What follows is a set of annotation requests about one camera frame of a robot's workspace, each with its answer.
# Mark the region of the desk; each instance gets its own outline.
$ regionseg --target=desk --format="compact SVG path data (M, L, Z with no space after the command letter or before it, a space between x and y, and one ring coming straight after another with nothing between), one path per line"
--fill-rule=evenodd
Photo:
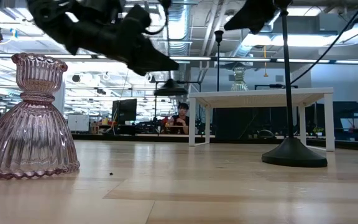
M326 150L335 150L333 93L333 88L292 89L292 105L294 107L299 107L300 139L304 145L306 145L305 107L324 98ZM209 143L209 125L211 122L210 111L213 108L260 108L287 106L285 89L190 93L188 98L190 101L190 146ZM206 108L205 142L200 144L195 144L196 102Z

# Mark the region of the white wall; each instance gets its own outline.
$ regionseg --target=white wall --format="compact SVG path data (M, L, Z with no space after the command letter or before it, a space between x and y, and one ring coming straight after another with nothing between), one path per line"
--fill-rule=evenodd
M313 88L333 87L334 101L358 101L358 65L316 65L311 84Z

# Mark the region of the computer monitor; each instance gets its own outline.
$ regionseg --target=computer monitor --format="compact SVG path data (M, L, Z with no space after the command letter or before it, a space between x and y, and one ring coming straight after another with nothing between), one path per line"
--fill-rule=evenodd
M125 124L125 121L136 120L137 99L117 100L112 102L112 120L116 115L116 121L119 124Z

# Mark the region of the glass vase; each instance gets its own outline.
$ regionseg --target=glass vase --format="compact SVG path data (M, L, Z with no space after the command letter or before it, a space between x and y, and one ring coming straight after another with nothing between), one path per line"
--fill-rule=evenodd
M244 81L244 67L234 68L234 83L231 87L231 91L248 91L248 86Z
M42 177L79 168L73 137L52 95L66 63L44 55L15 54L22 102L0 119L0 179Z

